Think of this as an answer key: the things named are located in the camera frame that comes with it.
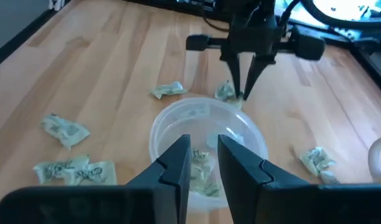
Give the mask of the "green white sweetener packet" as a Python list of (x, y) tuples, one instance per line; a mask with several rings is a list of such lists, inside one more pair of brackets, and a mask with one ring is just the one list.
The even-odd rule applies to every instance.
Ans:
[(340, 184), (340, 182), (338, 181), (337, 177), (331, 171), (322, 170), (319, 173), (319, 177), (320, 177), (320, 179), (322, 180), (322, 182), (324, 184), (329, 184), (329, 185), (331, 185), (331, 184), (335, 184), (335, 185)]
[(206, 197), (219, 197), (220, 184), (215, 178), (216, 160), (209, 152), (192, 148), (190, 170), (190, 191)]
[(187, 90), (182, 86), (181, 83), (174, 81), (169, 85), (161, 85), (156, 87), (151, 94), (154, 95), (157, 99), (161, 99), (163, 95), (180, 95), (187, 93)]
[(241, 110), (243, 105), (243, 92), (241, 91), (239, 96), (236, 95), (233, 83), (227, 80), (221, 83), (215, 91), (214, 97), (216, 100), (228, 103), (236, 109)]
[(53, 179), (64, 179), (68, 171), (76, 171), (87, 165), (89, 155), (77, 156), (66, 161), (44, 161), (33, 167), (40, 184), (46, 184)]
[(312, 175), (318, 176), (320, 171), (336, 163), (322, 147), (315, 147), (300, 155), (299, 159)]
[(62, 172), (66, 185), (116, 185), (115, 163), (101, 161), (66, 169)]
[(74, 145), (90, 135), (89, 130), (83, 125), (63, 119), (55, 114), (46, 116), (42, 120), (41, 126), (47, 133), (58, 139), (63, 147), (69, 151), (72, 150)]

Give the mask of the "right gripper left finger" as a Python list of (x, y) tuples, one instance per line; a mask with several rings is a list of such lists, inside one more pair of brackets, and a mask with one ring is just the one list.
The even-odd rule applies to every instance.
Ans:
[(26, 187), (0, 201), (0, 224), (185, 224), (191, 137), (125, 185)]

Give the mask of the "clear plastic container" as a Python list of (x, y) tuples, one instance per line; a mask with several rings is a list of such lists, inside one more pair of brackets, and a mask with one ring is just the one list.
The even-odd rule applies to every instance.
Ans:
[(184, 98), (170, 104), (156, 117), (149, 137), (152, 161), (162, 155), (183, 134), (190, 136), (190, 147), (209, 152), (216, 160), (214, 174), (220, 184), (219, 197), (189, 192), (188, 209), (208, 212), (227, 207), (217, 156), (218, 136), (225, 134), (260, 157), (268, 158), (268, 149), (255, 123), (236, 107), (211, 98)]

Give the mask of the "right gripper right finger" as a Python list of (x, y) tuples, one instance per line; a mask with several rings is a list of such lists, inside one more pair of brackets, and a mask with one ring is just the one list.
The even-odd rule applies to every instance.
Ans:
[(234, 224), (381, 224), (381, 184), (310, 184), (226, 135), (217, 140)]

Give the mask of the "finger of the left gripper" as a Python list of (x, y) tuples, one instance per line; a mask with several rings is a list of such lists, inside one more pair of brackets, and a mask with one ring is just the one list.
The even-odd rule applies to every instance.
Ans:
[(227, 53), (225, 54), (225, 61), (229, 67), (233, 87), (235, 89), (235, 96), (238, 98), (240, 96), (240, 63), (239, 56), (236, 53)]
[(243, 100), (247, 100), (249, 97), (254, 84), (256, 83), (258, 77), (261, 75), (262, 71), (264, 71), (267, 66), (274, 65), (275, 63), (276, 61), (274, 55), (253, 55), (248, 70), (247, 80), (243, 93)]

